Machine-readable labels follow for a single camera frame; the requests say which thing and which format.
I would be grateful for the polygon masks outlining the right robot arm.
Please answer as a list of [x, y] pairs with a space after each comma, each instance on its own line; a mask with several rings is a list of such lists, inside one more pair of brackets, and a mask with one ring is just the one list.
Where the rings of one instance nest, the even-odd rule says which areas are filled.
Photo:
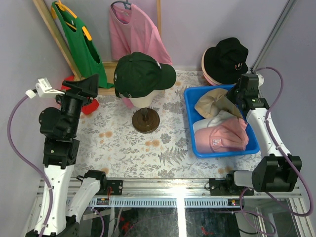
[[219, 182], [219, 190], [228, 195], [237, 195], [244, 188], [269, 193], [293, 191], [302, 161], [282, 143], [269, 113], [271, 108], [259, 97], [258, 75], [241, 75], [225, 96], [253, 129], [262, 159], [253, 171], [230, 171]]

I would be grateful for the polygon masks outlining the khaki hat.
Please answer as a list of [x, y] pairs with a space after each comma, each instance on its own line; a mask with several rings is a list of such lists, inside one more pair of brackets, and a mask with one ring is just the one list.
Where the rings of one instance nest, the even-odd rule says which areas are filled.
[[240, 110], [225, 95], [226, 89], [213, 89], [199, 98], [194, 109], [205, 119], [217, 116], [221, 110], [235, 117], [243, 118]]

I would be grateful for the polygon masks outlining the dark green cap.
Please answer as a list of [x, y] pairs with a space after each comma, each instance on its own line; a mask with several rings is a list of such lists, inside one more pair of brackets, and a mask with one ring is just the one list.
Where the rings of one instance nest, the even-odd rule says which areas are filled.
[[153, 57], [133, 52], [118, 60], [114, 73], [116, 97], [140, 98], [154, 90], [170, 89], [176, 82], [171, 65], [159, 63]]

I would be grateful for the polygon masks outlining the pink t-shirt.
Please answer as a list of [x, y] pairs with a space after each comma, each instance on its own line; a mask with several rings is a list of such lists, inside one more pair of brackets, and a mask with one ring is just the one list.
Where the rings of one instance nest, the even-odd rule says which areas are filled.
[[117, 61], [133, 52], [141, 52], [160, 63], [172, 64], [157, 26], [137, 5], [132, 4], [131, 9], [111, 7], [109, 31], [112, 59]]

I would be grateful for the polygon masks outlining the blue plastic bin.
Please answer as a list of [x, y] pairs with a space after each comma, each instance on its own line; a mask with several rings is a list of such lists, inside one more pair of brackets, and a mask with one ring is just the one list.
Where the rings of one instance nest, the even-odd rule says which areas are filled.
[[195, 110], [194, 106], [201, 96], [207, 92], [223, 88], [230, 90], [233, 85], [218, 85], [218, 86], [197, 86], [197, 87], [188, 87], [184, 90], [184, 101], [187, 111], [187, 119], [190, 130], [191, 146], [194, 155], [197, 158], [221, 158], [221, 157], [234, 157], [234, 156], [244, 156], [256, 154], [260, 151], [259, 144], [255, 137], [254, 131], [250, 125], [246, 127], [246, 133], [249, 138], [249, 142], [244, 151], [235, 151], [235, 152], [219, 152], [219, 153], [200, 153], [197, 151], [197, 146], [195, 142], [195, 135], [193, 124], [199, 120], [202, 120], [202, 116]]

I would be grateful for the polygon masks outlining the dark mannequin base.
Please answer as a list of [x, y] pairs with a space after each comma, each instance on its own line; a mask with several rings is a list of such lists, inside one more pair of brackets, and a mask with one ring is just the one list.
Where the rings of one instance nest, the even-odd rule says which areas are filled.
[[132, 117], [132, 125], [140, 133], [152, 133], [160, 124], [157, 111], [150, 108], [141, 108]]

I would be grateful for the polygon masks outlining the black hat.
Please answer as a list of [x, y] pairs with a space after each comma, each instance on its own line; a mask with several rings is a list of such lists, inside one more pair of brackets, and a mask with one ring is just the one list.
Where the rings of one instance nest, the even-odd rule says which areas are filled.
[[221, 84], [235, 84], [248, 71], [248, 49], [237, 38], [226, 38], [210, 47], [204, 57], [206, 72]]

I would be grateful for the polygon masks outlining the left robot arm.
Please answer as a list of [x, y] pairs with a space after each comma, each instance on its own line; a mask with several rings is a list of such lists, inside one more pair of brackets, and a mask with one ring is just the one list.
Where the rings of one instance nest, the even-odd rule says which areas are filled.
[[41, 98], [54, 98], [59, 108], [48, 107], [39, 115], [40, 133], [45, 136], [43, 149], [44, 191], [38, 220], [28, 237], [76, 237], [79, 223], [92, 198], [108, 189], [106, 174], [99, 170], [85, 173], [71, 202], [68, 188], [74, 170], [79, 140], [76, 139], [83, 106], [98, 95], [98, 74], [79, 81], [64, 81], [67, 90], [52, 88], [41, 78], [35, 89]]

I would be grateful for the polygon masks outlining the cream foam mannequin head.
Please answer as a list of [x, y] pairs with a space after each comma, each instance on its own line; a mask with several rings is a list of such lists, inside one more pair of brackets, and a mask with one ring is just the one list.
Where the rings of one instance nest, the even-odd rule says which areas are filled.
[[153, 90], [144, 97], [130, 98], [131, 103], [137, 108], [146, 108], [151, 105], [153, 99], [159, 94], [165, 93], [165, 90]]

